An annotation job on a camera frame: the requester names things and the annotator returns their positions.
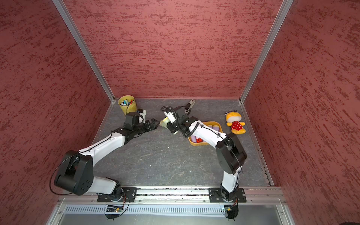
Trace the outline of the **aluminium front rail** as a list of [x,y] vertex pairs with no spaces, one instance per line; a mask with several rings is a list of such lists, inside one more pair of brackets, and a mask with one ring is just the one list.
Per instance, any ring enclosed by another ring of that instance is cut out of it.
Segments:
[[137,186],[123,188],[132,205],[233,204],[287,205],[281,187],[240,187],[232,200],[223,200],[219,188],[201,186]]

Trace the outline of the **yellow-green pen cup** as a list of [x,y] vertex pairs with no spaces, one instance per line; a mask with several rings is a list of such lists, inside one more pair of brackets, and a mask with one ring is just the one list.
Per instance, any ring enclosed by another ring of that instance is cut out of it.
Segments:
[[137,102],[131,95],[125,95],[119,98],[118,105],[125,115],[137,111]]

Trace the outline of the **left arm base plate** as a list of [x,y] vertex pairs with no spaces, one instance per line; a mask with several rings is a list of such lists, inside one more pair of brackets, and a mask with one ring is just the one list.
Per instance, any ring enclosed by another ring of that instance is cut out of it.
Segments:
[[97,202],[100,203],[123,203],[134,202],[138,188],[117,187],[111,194],[98,194]]

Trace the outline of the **yellow plastic storage box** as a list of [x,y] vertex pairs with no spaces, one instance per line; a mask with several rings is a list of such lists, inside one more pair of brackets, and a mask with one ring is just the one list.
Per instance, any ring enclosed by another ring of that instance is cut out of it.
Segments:
[[[208,126],[209,128],[212,128],[213,126],[219,126],[220,127],[220,131],[219,132],[223,132],[222,127],[219,123],[215,122],[215,121],[208,121],[208,122],[203,122],[204,125]],[[191,137],[188,138],[190,144],[192,146],[204,146],[204,145],[209,145],[207,142],[205,142],[203,140],[203,142],[200,143],[194,143],[191,141]]]

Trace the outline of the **green flashlight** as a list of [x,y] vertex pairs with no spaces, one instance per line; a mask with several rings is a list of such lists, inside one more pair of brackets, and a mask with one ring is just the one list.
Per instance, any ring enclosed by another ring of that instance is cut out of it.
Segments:
[[160,122],[160,126],[162,127],[167,127],[167,124],[170,123],[170,120],[168,117],[164,118],[161,122]]

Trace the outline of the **red white flashlight logo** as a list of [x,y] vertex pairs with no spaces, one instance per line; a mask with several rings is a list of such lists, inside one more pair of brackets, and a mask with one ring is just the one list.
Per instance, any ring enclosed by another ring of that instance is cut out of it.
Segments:
[[196,136],[196,143],[202,143],[202,142],[203,142],[203,140]]

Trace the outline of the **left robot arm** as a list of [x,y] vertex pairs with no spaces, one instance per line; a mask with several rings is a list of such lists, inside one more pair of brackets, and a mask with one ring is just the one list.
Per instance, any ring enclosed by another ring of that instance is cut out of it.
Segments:
[[49,181],[49,186],[57,186],[67,194],[81,196],[97,194],[110,202],[125,201],[122,184],[114,179],[94,176],[94,166],[116,149],[128,144],[144,133],[154,131],[160,125],[156,119],[145,119],[146,111],[130,112],[124,125],[113,130],[99,142],[79,151],[65,153]]

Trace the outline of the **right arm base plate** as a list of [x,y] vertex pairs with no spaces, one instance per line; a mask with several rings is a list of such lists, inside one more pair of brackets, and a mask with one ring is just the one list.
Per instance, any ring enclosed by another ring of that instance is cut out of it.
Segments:
[[245,190],[243,188],[236,188],[233,192],[227,192],[224,188],[210,187],[209,200],[211,203],[246,203]]

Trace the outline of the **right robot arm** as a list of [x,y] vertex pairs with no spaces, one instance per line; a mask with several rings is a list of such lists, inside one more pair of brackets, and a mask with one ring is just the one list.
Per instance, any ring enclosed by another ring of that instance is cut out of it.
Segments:
[[184,115],[180,117],[176,112],[165,112],[169,120],[166,127],[174,134],[180,132],[185,138],[196,136],[208,143],[216,150],[217,159],[224,171],[220,185],[221,197],[226,202],[236,197],[239,187],[240,170],[244,165],[247,154],[237,135],[215,131],[195,117]]

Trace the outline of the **yellow plush toy red dress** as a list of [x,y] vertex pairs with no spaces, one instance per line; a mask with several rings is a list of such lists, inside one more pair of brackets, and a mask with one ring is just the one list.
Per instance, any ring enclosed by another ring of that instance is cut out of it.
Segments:
[[226,112],[226,125],[230,127],[231,132],[236,135],[246,133],[244,128],[246,124],[242,122],[242,116],[237,111]]

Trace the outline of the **grey black stapler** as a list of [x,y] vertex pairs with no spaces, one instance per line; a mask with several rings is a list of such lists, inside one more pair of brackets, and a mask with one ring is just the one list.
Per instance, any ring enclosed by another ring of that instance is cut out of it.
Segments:
[[190,114],[191,109],[192,109],[192,107],[194,106],[195,102],[196,102],[196,100],[195,100],[195,99],[192,99],[192,100],[190,100],[189,103],[186,104],[184,112],[185,112],[187,115]]

